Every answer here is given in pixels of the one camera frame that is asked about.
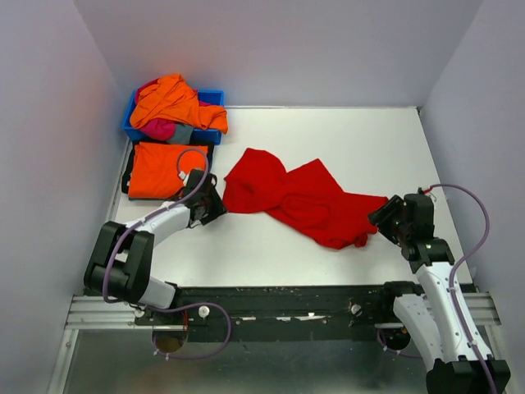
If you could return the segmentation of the red t shirt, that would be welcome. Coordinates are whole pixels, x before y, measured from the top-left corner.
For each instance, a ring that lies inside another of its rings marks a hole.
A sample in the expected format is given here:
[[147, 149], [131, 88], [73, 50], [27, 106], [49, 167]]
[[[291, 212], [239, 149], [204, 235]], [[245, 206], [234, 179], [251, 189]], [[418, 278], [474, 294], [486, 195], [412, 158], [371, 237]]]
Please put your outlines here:
[[388, 201], [344, 191], [320, 159], [288, 171], [272, 153], [251, 148], [225, 182], [223, 202], [230, 212], [264, 212], [333, 250], [364, 247], [377, 232], [368, 214]]

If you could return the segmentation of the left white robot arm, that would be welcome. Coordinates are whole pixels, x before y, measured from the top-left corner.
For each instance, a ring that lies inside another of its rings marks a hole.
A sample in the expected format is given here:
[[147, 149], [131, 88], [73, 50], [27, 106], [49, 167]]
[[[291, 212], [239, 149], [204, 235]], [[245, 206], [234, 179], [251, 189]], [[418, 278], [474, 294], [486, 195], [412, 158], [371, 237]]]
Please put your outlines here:
[[177, 285], [151, 275], [153, 250], [178, 231], [206, 225], [227, 213], [217, 177], [193, 170], [173, 200], [127, 223], [103, 224], [84, 272], [84, 287], [110, 301], [153, 307], [162, 323], [175, 323], [182, 305]]

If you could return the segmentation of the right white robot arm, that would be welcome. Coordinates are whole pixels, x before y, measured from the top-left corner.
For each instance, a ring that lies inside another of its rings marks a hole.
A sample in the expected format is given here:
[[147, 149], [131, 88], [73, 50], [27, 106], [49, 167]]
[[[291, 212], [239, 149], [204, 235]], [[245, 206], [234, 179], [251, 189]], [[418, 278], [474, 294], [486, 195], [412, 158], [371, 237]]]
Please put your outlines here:
[[423, 190], [390, 198], [369, 222], [401, 249], [421, 286], [385, 285], [379, 315], [399, 320], [426, 366], [430, 393], [502, 393], [511, 373], [494, 357], [468, 309], [459, 281], [459, 265], [448, 243], [435, 236], [434, 203]]

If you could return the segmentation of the grey crumpled garment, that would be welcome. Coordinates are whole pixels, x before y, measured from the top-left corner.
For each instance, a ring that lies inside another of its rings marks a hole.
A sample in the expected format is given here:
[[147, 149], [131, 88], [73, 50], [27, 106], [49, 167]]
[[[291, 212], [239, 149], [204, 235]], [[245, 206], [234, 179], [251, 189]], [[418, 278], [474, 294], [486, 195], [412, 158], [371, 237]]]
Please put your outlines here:
[[191, 141], [191, 135], [194, 128], [191, 125], [176, 123], [175, 132], [166, 142], [168, 144], [182, 144], [188, 145]]

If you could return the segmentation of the blue plastic bin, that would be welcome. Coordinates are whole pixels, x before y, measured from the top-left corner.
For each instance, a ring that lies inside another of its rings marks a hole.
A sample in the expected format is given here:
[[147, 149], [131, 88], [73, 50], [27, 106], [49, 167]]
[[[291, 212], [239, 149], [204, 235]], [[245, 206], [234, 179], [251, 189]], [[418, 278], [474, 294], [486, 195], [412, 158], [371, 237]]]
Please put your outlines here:
[[[143, 140], [146, 135], [138, 129], [135, 129], [130, 124], [130, 116], [135, 110], [135, 95], [137, 90], [133, 90], [128, 100], [124, 117], [121, 121], [121, 129], [126, 133], [131, 141]], [[210, 105], [223, 106], [225, 102], [225, 94], [222, 90], [216, 89], [200, 89], [198, 91], [199, 101]], [[208, 143], [219, 145], [221, 143], [222, 133], [217, 129], [199, 129], [194, 128], [192, 137], [197, 140], [204, 140]]]

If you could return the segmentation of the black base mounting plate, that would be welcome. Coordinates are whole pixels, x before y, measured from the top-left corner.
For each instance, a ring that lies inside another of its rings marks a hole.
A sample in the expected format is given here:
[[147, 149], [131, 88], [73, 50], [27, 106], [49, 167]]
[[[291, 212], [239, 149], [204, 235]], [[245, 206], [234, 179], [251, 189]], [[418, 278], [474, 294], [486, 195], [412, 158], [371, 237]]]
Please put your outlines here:
[[176, 307], [187, 306], [189, 340], [372, 341], [377, 327], [399, 328], [393, 303], [423, 295], [412, 282], [371, 286], [186, 287]]

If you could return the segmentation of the crumpled orange t shirt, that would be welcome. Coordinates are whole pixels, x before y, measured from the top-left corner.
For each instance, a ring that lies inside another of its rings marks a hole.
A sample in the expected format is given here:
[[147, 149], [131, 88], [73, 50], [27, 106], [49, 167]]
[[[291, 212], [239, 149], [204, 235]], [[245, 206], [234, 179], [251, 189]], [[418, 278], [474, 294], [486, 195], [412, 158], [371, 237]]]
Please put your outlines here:
[[221, 105], [200, 103], [198, 93], [180, 74], [157, 78], [137, 90], [135, 110], [130, 115], [130, 124], [142, 129], [153, 120], [179, 122], [207, 130], [229, 130], [227, 111]]

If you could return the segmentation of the aluminium extrusion rail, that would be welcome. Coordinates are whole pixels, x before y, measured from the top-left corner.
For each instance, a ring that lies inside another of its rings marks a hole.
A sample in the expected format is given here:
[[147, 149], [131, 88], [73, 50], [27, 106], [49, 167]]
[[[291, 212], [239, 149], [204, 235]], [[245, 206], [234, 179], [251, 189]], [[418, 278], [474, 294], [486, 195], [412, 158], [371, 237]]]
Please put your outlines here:
[[100, 296], [74, 296], [65, 328], [122, 330], [135, 327], [135, 310], [126, 303], [108, 304]]

